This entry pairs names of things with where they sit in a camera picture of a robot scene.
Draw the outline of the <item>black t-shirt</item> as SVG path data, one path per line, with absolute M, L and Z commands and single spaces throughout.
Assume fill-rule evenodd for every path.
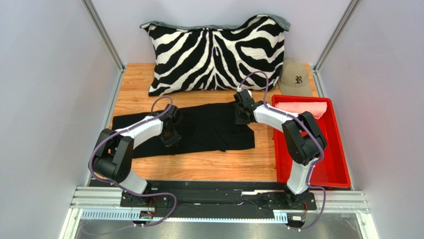
M 247 150 L 255 147 L 254 131 L 235 123 L 233 102 L 179 108 L 181 120 L 175 131 L 181 139 L 166 147 L 159 136 L 137 146 L 133 158 L 176 155 L 205 151 Z

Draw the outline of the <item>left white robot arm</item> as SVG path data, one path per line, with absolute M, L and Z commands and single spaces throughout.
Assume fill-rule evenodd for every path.
M 101 181 L 133 195 L 142 195 L 148 182 L 131 169 L 134 149 L 154 137 L 159 137 L 167 148 L 175 147 L 182 138 L 175 129 L 181 119 L 181 111 L 168 105 L 164 111 L 152 112 L 123 129 L 102 130 L 89 160 L 90 172 L 101 176 Z

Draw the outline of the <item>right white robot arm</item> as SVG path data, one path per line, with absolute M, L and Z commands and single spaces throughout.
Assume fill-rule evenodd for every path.
M 291 207 L 306 198 L 314 166 L 323 159 L 327 141 L 310 112 L 301 114 L 280 110 L 261 101 L 255 102 L 249 90 L 237 88 L 235 123 L 266 124 L 283 133 L 293 163 L 285 188 L 285 201 Z

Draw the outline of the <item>beige baseball cap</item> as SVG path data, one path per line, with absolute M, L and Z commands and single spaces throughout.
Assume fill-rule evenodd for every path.
M 282 95 L 305 96 L 313 95 L 306 66 L 296 60 L 285 60 L 278 80 Z

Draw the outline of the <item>rolled pink t-shirt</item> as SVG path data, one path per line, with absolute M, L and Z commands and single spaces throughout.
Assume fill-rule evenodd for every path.
M 310 112 L 318 120 L 327 111 L 327 102 L 279 102 L 276 103 L 275 107 L 298 114 Z

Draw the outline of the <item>zebra striped pillow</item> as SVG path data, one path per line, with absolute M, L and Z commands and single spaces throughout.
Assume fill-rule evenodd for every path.
M 183 27 L 160 21 L 141 24 L 155 53 L 148 95 L 275 88 L 282 71 L 290 23 L 257 14 L 242 25 Z

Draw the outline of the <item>red plastic tray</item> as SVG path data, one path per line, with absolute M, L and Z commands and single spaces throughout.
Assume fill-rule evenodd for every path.
M 317 124 L 326 138 L 327 148 L 324 150 L 324 160 L 319 162 L 313 170 L 310 183 L 314 186 L 349 188 L 351 180 L 331 99 L 283 95 L 272 97 L 273 106 L 281 102 L 327 103 L 326 112 L 317 120 Z M 275 129 L 273 139 L 277 182 L 285 184 L 289 179 L 293 161 L 289 156 L 283 133 Z

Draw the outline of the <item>right aluminium frame post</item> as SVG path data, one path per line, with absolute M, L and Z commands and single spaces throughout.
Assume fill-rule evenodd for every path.
M 314 70 L 316 72 L 319 72 L 322 69 L 322 67 L 324 66 L 324 64 L 327 61 L 328 57 L 330 56 L 333 48 L 335 47 L 335 45 L 337 44 L 342 33 L 346 29 L 351 18 L 355 14 L 360 3 L 361 3 L 361 0 L 351 0 L 349 2 L 346 10 L 344 11 L 342 17 L 340 18 L 340 20 L 339 20 L 337 26 L 335 27 L 329 41 L 327 42 L 326 46 L 324 47 L 321 55 L 319 56 L 315 66 L 314 66 Z

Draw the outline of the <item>aluminium frame post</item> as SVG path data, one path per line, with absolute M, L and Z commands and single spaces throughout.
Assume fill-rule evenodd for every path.
M 361 0 L 351 0 L 349 2 L 346 10 L 344 11 L 342 17 L 340 18 L 340 20 L 339 20 L 337 26 L 335 27 L 329 41 L 327 42 L 326 46 L 324 47 L 321 55 L 319 56 L 315 66 L 314 66 L 314 70 L 316 72 L 319 72 L 322 69 L 322 67 L 324 66 L 324 64 L 327 61 L 328 57 L 330 56 L 333 48 L 335 47 L 335 45 L 337 44 L 342 33 L 346 29 L 351 18 L 355 14 L 360 3 L 361 3 Z
M 82 4 L 84 5 L 86 11 L 88 12 L 88 15 L 90 16 L 95 28 L 97 29 L 103 43 L 105 44 L 106 49 L 108 50 L 113 62 L 115 63 L 117 69 L 120 72 L 124 72 L 125 65 L 123 61 L 121 60 L 117 49 L 115 48 L 101 18 L 96 10 L 96 7 L 94 6 L 94 3 L 92 0 L 82 0 Z

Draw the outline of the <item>left aluminium frame post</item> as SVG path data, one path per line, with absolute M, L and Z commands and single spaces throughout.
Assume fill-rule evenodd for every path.
M 125 65 L 123 61 L 121 60 L 117 49 L 115 48 L 101 18 L 96 10 L 96 7 L 94 6 L 94 3 L 92 0 L 82 0 L 82 4 L 84 5 L 86 11 L 88 12 L 88 15 L 90 16 L 95 28 L 97 29 L 103 43 L 105 44 L 106 49 L 108 50 L 113 62 L 115 63 L 117 69 L 120 72 L 124 72 Z

